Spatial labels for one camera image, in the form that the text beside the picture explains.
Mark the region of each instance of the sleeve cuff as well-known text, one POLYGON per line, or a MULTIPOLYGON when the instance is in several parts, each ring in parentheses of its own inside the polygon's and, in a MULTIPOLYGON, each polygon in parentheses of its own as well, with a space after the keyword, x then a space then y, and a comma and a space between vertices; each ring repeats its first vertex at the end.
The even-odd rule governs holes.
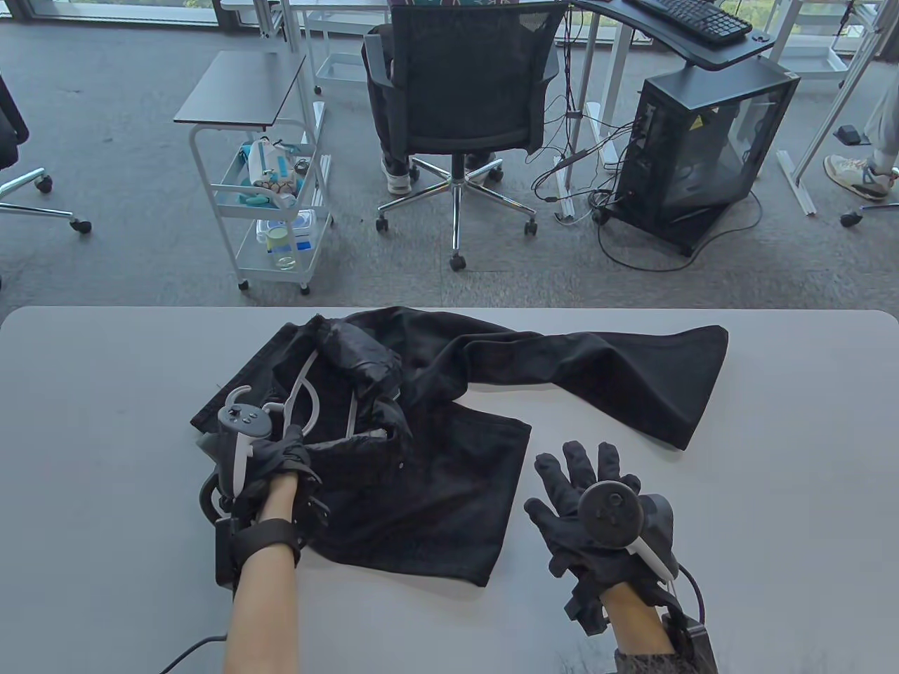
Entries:
POLYGON ((696 674, 680 655, 623 655, 615 651, 618 674, 696 674))

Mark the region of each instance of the black jacket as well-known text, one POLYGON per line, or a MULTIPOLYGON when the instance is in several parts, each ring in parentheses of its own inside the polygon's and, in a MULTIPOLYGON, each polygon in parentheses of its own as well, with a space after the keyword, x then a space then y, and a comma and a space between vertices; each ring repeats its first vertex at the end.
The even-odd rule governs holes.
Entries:
POLYGON ((0 77, 0 169, 19 161, 19 145, 28 139, 28 127, 0 77))
MULTIPOLYGON (((312 547, 338 563, 484 586, 503 545, 530 426, 455 403, 469 383, 553 383, 685 449, 726 348, 727 332, 716 325, 670 336, 543 336, 403 307, 340 321, 317 316, 282 327, 191 424, 216 433, 225 396, 243 384, 253 391, 242 401, 284 402, 318 350, 307 379, 321 414, 306 442, 314 451, 327 447, 313 467, 332 514, 312 547), (353 392, 355 435, 335 445, 346 437, 353 392)), ((310 409, 299 398, 292 421, 303 425, 310 409)))

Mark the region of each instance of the chair base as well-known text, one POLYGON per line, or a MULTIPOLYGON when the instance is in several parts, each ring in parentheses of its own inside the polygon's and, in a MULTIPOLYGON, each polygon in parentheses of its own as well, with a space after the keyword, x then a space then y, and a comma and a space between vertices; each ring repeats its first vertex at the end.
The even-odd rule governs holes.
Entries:
POLYGON ((424 171, 427 171, 428 173, 436 175, 438 178, 441 178, 441 181, 430 187, 426 187, 423 190, 419 190, 415 194, 400 197, 399 199, 389 201, 382 206, 378 206, 378 220, 375 222, 375 228, 377 228, 379 232, 387 231, 387 218, 384 217, 384 214, 388 211, 401 206, 408 206, 409 204, 422 199, 428 199, 435 194, 449 191, 452 193, 452 255, 449 258, 449 266, 453 271, 463 270, 465 269, 465 258, 459 253, 459 215, 462 206, 462 194, 465 192, 474 192, 475 194, 480 194, 482 197, 487 197, 489 200, 500 206, 511 208, 512 210, 516 210, 519 213, 529 216, 528 221, 524 225, 524 233, 525 235, 535 235, 537 233, 537 221, 534 219, 534 216, 537 215, 537 211, 524 204, 520 204, 518 201, 509 199, 499 192, 489 190, 484 187, 484 185, 476 182, 477 178, 488 174, 491 171, 501 171, 503 160, 494 159, 492 162, 488 162, 479 169, 469 171, 468 173, 464 173, 461 169, 463 161, 463 155, 453 156, 453 164, 454 168, 456 168, 456 171, 454 171, 456 175, 454 175, 449 171, 444 171, 438 166, 428 164, 418 157, 412 157, 413 165, 424 169, 424 171))
MULTIPOLYGON (((20 175, 18 178, 14 178, 9 182, 4 182, 0 185, 0 199, 6 197, 16 190, 19 190, 21 187, 34 182, 36 183, 36 187, 38 190, 47 194, 53 188, 53 181, 47 173, 46 169, 39 168, 34 171, 30 171, 25 175, 20 175)), ((79 220, 75 217, 75 214, 68 210, 55 210, 53 208, 33 208, 31 206, 18 206, 17 204, 10 204, 0 201, 0 213, 15 213, 20 216, 45 216, 45 217, 62 217, 68 220, 69 225, 72 226, 78 232, 81 232, 84 227, 77 227, 76 224, 87 225, 86 230, 90 231, 90 223, 85 223, 82 220, 79 220)))

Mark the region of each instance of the black wrist strap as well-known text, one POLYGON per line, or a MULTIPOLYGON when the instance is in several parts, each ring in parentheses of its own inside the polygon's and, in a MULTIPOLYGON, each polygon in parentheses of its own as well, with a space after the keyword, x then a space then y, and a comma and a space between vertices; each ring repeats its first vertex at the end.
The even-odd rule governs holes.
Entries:
POLYGON ((284 544, 293 550, 293 563, 299 563, 299 535, 292 522, 286 519, 266 519, 247 527, 234 536, 232 555, 238 570, 244 568, 250 555, 270 545, 284 544))

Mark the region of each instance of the black mesh office chair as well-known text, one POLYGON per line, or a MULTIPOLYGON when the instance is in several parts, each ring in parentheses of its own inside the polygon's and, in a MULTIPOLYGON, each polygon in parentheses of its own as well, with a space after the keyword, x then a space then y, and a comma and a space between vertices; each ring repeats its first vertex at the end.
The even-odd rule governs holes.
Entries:
MULTIPOLYGON (((0 76, 0 169, 8 168, 19 161, 18 146, 28 140, 28 127, 22 119, 18 108, 15 107, 13 97, 0 76)), ((91 231, 91 223, 79 220, 67 210, 54 210, 52 208, 33 208, 31 206, 19 206, 2 201, 4 197, 12 194, 29 182, 43 194, 49 194, 53 189, 53 179, 45 169, 35 169, 18 178, 0 184, 0 213, 15 213, 25 216, 63 217, 68 224, 79 234, 87 234, 91 231)))
POLYGON ((384 66, 381 37, 366 36, 371 78, 387 100, 391 154, 452 157, 449 172, 412 158, 413 177, 417 166, 442 182, 379 206, 379 232, 387 231, 384 214, 389 210, 452 191, 449 266, 464 269, 465 258, 458 251, 459 206, 463 191, 472 191, 529 216, 524 232, 537 233, 533 208, 472 180, 484 173, 502 178, 503 160, 466 174, 465 155, 514 148, 531 154, 540 148, 547 85, 559 70, 550 50, 567 6, 396 6, 392 77, 384 66))

